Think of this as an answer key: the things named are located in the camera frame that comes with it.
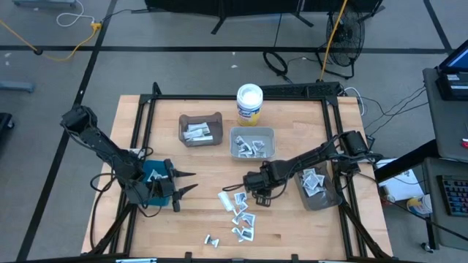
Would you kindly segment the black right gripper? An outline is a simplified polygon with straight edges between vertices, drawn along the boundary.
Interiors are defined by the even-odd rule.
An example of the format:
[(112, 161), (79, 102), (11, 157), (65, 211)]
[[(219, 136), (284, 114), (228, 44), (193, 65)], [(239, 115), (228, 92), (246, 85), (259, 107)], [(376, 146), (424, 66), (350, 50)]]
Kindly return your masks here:
[[(243, 176), (244, 188), (248, 192), (271, 190), (282, 186), (287, 181), (287, 162), (283, 160), (264, 161), (259, 172), (247, 172)], [(256, 204), (269, 207), (271, 205), (271, 192), (254, 193)]]

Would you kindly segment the smoky translucent plastic bin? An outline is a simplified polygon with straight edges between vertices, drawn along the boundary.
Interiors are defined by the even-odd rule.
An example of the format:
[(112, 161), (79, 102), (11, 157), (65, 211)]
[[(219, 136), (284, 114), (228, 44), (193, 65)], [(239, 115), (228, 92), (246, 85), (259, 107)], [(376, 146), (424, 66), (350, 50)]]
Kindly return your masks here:
[(315, 194), (314, 196), (308, 197), (305, 187), (303, 186), (303, 177), (307, 176), (303, 174), (303, 169), (297, 172), (294, 177), (305, 209), (318, 211), (340, 205), (342, 198), (336, 193), (335, 186), (332, 183), (330, 175), (328, 174), (327, 164), (323, 162), (307, 169), (312, 168), (315, 168), (315, 175), (325, 176), (323, 186), (320, 186), (319, 184), (317, 185), (317, 187), (320, 187), (322, 191)]
[[(184, 139), (183, 133), (187, 132), (187, 126), (189, 124), (195, 123), (207, 123), (210, 129), (209, 136), (213, 136), (212, 141), (186, 141)], [(215, 112), (212, 115), (201, 115), (201, 116), (188, 116), (181, 115), (178, 120), (179, 124), (179, 140), (185, 144), (187, 147), (197, 147), (197, 146), (208, 146), (208, 145), (218, 145), (222, 142), (223, 137), (223, 128), (222, 128), (222, 114), (220, 112)]]

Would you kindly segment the light grey plastic bin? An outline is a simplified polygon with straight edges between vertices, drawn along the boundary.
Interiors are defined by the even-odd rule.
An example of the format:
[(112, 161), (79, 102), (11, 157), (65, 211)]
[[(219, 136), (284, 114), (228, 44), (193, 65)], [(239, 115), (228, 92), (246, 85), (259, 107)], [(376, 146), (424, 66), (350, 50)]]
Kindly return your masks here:
[[(245, 144), (242, 146), (237, 146), (235, 143), (235, 138), (237, 136), (241, 136)], [(254, 140), (261, 140), (264, 142), (264, 147), (261, 150), (266, 152), (266, 158), (239, 158), (238, 152), (239, 149), (242, 147), (249, 147), (253, 148), (252, 142)], [(275, 134), (274, 130), (270, 127), (264, 126), (237, 126), (233, 127), (230, 130), (230, 154), (234, 159), (241, 160), (241, 161), (264, 161), (271, 159), (274, 157), (276, 149), (275, 149)]]

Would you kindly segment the Lysol wipes canister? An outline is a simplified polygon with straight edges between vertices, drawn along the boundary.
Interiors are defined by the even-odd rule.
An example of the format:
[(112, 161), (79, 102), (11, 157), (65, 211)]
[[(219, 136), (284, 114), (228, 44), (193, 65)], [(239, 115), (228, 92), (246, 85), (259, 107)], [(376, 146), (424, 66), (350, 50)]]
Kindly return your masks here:
[(263, 90), (255, 84), (242, 85), (237, 93), (238, 123), (241, 126), (256, 126), (263, 105)]

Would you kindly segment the black perforated bar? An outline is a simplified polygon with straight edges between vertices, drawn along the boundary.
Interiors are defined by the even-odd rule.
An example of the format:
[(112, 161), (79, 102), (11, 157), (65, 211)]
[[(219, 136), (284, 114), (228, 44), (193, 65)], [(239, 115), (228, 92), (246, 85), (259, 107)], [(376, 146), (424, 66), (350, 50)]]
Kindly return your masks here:
[(343, 92), (339, 82), (317, 82), (317, 83), (301, 83), (301, 84), (285, 84), (285, 85), (264, 85), (260, 87), (266, 96), (280, 97), (321, 97), (321, 96), (338, 96)]

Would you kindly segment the white paper sheet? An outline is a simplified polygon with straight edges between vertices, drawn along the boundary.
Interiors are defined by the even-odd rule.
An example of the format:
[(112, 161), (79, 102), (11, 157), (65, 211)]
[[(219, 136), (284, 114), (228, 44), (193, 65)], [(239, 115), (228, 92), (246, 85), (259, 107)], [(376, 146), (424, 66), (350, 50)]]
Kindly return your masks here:
[(421, 197), (425, 193), (422, 188), (423, 180), (418, 179), (413, 169), (378, 183), (383, 192), (384, 199), (389, 202), (404, 201), (411, 198)]

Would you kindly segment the black diagonal beam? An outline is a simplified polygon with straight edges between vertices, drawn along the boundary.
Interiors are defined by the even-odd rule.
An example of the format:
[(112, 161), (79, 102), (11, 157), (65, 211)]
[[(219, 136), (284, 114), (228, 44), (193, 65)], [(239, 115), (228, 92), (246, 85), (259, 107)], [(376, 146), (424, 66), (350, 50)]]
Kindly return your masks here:
[(376, 169), (374, 171), (375, 179), (378, 183), (386, 181), (390, 178), (401, 174), (419, 164), (421, 164), (426, 158), (438, 158), (439, 153), (437, 150), (437, 141), (431, 140), (419, 148), (410, 151), (409, 153), (387, 163), (386, 165)]

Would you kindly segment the lying wipes canister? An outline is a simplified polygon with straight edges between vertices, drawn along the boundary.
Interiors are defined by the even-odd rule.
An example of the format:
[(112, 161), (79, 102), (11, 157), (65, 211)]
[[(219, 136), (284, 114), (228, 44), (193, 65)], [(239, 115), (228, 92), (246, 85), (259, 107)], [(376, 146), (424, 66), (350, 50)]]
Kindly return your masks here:
[(406, 205), (409, 211), (419, 215), (428, 215), (433, 212), (429, 194), (408, 199)]

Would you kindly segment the grey side desk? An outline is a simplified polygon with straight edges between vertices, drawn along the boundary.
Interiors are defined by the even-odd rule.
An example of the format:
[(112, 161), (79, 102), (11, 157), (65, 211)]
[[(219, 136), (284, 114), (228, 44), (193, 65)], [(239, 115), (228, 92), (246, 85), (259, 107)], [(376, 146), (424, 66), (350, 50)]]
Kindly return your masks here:
[(468, 101), (443, 100), (437, 78), (436, 69), (423, 70), (438, 153), (445, 159), (468, 162), (468, 148), (462, 145), (462, 140), (468, 139)]
[(423, 162), (426, 193), (431, 196), (433, 212), (429, 216), (429, 243), (468, 251), (468, 217), (449, 216), (437, 183), (438, 175), (468, 176), (468, 163), (427, 158)]

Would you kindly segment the black floor fan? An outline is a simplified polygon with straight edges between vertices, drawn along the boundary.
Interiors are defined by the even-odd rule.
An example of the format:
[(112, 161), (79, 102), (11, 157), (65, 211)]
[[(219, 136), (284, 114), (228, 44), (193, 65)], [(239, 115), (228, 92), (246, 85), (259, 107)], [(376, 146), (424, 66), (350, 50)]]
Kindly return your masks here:
[[(355, 62), (358, 60), (365, 41), (363, 15), (353, 0), (343, 0), (340, 6), (327, 14), (325, 55), (320, 59), (321, 76), (325, 73), (348, 80), (355, 75)], [(350, 67), (350, 75), (339, 74), (327, 69), (328, 61), (340, 67)]]

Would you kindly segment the black chair base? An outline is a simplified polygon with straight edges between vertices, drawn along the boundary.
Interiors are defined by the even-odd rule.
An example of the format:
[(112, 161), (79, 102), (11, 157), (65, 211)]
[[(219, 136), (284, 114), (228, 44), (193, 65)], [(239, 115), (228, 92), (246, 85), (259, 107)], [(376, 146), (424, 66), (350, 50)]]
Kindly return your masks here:
[(15, 124), (10, 113), (0, 113), (0, 134), (7, 130), (13, 129)]

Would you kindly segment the black curtain partition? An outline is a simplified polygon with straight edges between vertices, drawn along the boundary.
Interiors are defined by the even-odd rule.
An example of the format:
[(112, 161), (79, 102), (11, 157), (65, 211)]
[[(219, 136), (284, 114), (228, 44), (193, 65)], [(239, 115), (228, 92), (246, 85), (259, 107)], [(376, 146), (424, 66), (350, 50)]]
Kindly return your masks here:
[[(168, 12), (228, 16), (264, 15), (296, 12), (301, 0), (144, 0), (147, 7)], [(303, 0), (304, 12), (330, 12), (341, 8), (344, 0)]]

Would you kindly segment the black keyboard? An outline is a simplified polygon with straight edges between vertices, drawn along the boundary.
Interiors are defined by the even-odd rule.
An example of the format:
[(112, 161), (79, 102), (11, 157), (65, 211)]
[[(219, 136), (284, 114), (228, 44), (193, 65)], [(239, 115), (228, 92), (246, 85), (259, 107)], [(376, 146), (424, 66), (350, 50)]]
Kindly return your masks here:
[(468, 176), (438, 175), (436, 179), (447, 214), (468, 217)]

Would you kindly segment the grey metal floor foot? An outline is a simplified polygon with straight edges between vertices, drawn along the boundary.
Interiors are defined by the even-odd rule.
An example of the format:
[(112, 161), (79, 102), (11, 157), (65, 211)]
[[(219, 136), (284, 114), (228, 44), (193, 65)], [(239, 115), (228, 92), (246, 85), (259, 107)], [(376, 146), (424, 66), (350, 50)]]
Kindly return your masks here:
[(0, 80), (0, 90), (25, 91), (33, 93), (34, 89), (35, 85), (33, 83)]
[(34, 6), (45, 6), (45, 7), (56, 7), (58, 5), (69, 6), (75, 8), (78, 0), (11, 0), (13, 4), (20, 5), (34, 5)]

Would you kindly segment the black laptop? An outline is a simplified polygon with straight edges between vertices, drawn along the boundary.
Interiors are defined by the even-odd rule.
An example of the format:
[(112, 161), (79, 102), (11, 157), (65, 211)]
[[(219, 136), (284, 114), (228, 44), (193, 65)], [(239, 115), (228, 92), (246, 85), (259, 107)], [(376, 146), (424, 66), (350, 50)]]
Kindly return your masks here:
[(438, 67), (436, 85), (448, 101), (468, 101), (468, 47), (450, 54)]

